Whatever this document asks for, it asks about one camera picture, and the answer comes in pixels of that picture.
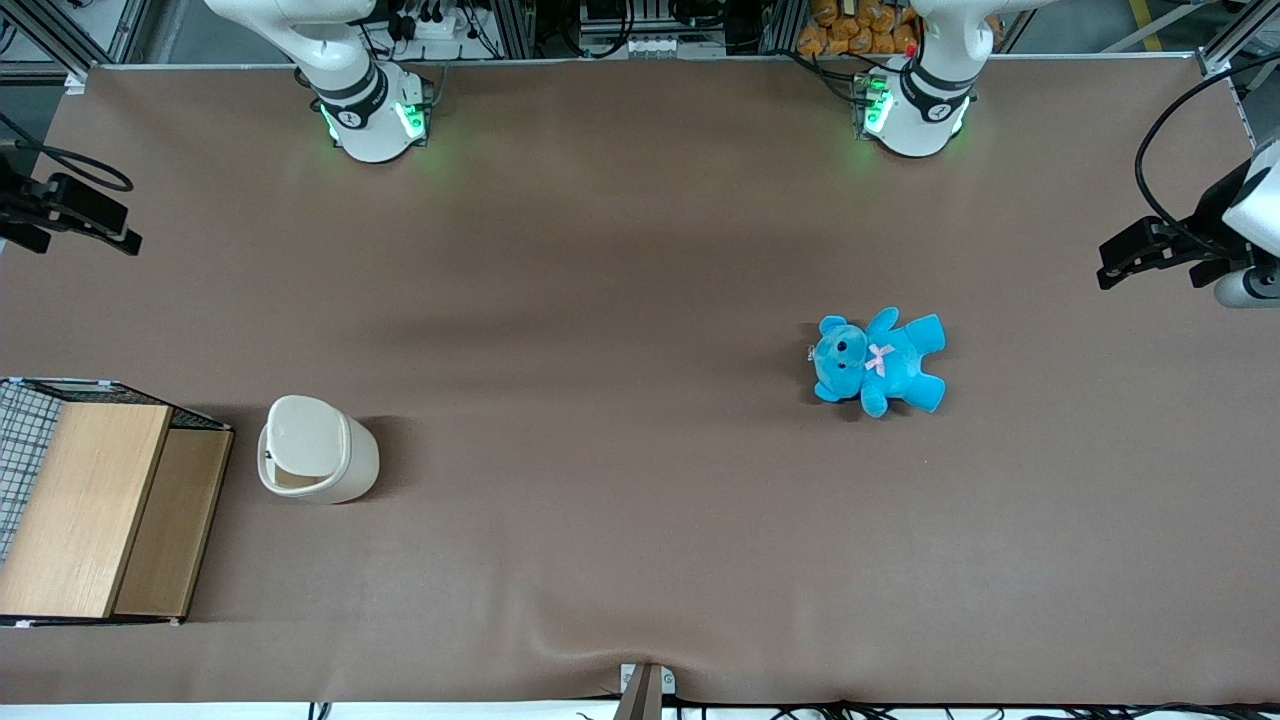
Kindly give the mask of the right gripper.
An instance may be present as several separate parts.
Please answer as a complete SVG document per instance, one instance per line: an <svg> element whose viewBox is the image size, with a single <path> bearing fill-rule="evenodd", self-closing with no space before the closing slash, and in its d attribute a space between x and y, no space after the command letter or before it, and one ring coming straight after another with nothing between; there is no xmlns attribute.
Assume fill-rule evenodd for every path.
<svg viewBox="0 0 1280 720"><path fill-rule="evenodd" d="M36 254L46 254L51 241L52 210L49 206L49 182L40 182L17 172L1 156L1 236ZM129 228L128 223L119 227L100 225L90 222L76 222L73 231L91 240L97 240L108 247L127 256L140 255L142 236Z"/></svg>

